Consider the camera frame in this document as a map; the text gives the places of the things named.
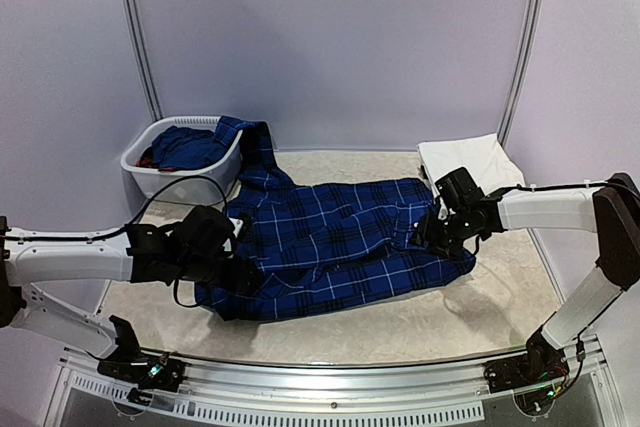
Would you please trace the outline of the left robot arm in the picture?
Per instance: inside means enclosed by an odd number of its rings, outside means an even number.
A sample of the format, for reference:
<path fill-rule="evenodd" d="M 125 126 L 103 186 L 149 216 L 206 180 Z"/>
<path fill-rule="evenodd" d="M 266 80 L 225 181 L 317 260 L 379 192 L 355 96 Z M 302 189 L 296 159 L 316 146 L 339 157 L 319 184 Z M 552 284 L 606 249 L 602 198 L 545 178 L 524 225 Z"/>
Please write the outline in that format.
<path fill-rule="evenodd" d="M 200 283 L 252 294 L 264 276 L 236 250 L 244 223 L 208 206 L 177 222 L 129 222 L 95 233 L 39 233 L 1 226 L 1 325 L 29 330 L 108 357 L 128 381 L 148 373 L 135 333 L 122 320 L 105 320 L 52 297 L 41 282 L 107 280 L 127 283 Z"/>

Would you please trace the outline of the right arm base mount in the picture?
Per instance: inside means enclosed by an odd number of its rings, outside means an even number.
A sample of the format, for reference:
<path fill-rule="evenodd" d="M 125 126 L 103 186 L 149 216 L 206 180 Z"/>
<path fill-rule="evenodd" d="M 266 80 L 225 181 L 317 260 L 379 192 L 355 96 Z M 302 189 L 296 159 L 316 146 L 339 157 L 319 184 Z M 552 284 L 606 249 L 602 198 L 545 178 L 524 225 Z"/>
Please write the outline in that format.
<path fill-rule="evenodd" d="M 537 331 L 527 340 L 524 353 L 486 362 L 483 376 L 491 393 L 515 391 L 513 400 L 522 414 L 544 416 L 582 374 L 586 350 L 580 336 L 575 354 L 578 368 L 570 376 L 564 349 L 555 349 Z"/>

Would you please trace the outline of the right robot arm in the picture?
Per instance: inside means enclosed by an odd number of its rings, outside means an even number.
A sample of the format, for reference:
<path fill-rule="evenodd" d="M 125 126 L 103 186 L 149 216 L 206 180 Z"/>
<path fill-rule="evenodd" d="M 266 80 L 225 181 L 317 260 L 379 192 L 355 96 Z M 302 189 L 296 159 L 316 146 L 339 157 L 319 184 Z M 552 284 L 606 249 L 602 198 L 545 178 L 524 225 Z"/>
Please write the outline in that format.
<path fill-rule="evenodd" d="M 560 241 L 581 261 L 590 261 L 561 306 L 531 335 L 517 374 L 537 383 L 562 350 L 590 328 L 639 281 L 639 189 L 623 172 L 599 181 L 534 186 L 511 185 L 485 193 L 461 167 L 436 181 L 435 204 L 416 223 L 412 241 L 430 252 L 459 259 L 467 240 L 525 230 L 533 234 L 553 279 L 561 279 L 552 255 Z"/>

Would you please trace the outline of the white t-shirt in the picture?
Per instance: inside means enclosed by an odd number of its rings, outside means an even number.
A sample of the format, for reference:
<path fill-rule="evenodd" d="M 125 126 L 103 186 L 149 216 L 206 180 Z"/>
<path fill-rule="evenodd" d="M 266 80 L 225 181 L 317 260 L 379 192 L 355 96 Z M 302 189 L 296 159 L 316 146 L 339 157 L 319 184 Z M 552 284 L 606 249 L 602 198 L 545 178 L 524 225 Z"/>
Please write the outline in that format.
<path fill-rule="evenodd" d="M 436 193 L 437 180 L 460 167 L 467 169 L 485 194 L 501 187 L 525 184 L 522 171 L 507 156 L 495 133 L 460 140 L 421 142 L 417 150 L 433 193 Z"/>

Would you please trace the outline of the blue plaid shirt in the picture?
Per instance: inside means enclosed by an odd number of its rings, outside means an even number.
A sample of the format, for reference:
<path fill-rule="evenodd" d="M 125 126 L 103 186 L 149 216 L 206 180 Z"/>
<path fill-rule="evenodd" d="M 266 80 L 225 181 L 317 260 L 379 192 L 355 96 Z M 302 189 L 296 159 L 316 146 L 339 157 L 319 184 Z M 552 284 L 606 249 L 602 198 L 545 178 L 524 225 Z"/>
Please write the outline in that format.
<path fill-rule="evenodd" d="M 422 180 L 297 185 L 277 166 L 266 123 L 223 116 L 214 134 L 225 147 L 240 142 L 241 188 L 227 212 L 248 221 L 236 253 L 264 276 L 249 294 L 195 285 L 196 301 L 223 320 L 351 309 L 446 286 L 474 269 L 469 251 L 450 260 L 412 243 L 434 203 Z"/>

